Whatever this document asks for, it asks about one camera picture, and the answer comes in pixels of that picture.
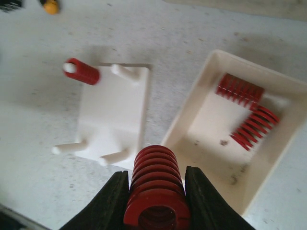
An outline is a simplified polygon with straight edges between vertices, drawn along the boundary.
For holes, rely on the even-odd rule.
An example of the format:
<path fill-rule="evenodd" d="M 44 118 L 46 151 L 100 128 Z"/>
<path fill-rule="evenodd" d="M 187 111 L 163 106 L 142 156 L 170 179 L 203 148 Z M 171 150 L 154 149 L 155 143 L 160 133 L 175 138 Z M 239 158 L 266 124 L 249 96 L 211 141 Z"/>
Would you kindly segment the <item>white peg base plate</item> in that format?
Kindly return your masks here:
<path fill-rule="evenodd" d="M 95 85 L 83 83 L 76 139 L 55 145 L 52 153 L 74 153 L 102 166 L 131 170 L 143 138 L 150 66 L 100 61 L 89 65 L 99 71 L 100 79 Z"/>

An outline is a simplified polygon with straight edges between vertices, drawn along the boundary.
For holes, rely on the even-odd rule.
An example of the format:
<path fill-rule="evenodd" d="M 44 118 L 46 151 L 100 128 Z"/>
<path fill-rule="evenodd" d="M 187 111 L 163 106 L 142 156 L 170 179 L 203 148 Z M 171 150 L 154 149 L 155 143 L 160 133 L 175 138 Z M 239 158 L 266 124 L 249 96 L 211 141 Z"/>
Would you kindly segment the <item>beige work glove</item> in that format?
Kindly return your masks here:
<path fill-rule="evenodd" d="M 167 2 L 304 22 L 307 20 L 305 0 L 168 0 Z"/>

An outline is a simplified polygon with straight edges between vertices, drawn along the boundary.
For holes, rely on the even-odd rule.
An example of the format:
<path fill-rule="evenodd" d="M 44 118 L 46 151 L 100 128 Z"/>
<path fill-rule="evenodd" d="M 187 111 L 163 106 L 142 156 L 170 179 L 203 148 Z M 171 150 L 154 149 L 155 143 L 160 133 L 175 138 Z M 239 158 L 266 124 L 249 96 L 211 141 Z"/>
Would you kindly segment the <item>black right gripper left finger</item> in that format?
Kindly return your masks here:
<path fill-rule="evenodd" d="M 128 197 L 128 172 L 115 172 L 92 201 L 61 229 L 123 230 Z"/>

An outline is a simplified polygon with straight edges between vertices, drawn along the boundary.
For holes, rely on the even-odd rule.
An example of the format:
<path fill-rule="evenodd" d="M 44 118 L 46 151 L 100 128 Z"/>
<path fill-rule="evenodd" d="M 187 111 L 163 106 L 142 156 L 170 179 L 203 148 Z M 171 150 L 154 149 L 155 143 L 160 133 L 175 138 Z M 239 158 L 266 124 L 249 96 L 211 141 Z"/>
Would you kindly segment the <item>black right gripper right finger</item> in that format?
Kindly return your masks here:
<path fill-rule="evenodd" d="M 191 230 L 254 229 L 228 205 L 200 168 L 186 168 L 185 192 Z"/>

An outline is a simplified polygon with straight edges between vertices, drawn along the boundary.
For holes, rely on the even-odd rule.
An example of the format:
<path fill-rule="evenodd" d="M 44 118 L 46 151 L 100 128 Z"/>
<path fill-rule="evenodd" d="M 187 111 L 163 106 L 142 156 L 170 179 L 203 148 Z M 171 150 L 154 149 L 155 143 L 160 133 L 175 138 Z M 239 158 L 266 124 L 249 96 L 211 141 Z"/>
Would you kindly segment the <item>cream parts tray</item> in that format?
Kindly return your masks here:
<path fill-rule="evenodd" d="M 307 85 L 213 51 L 162 145 L 245 215 L 307 120 Z"/>

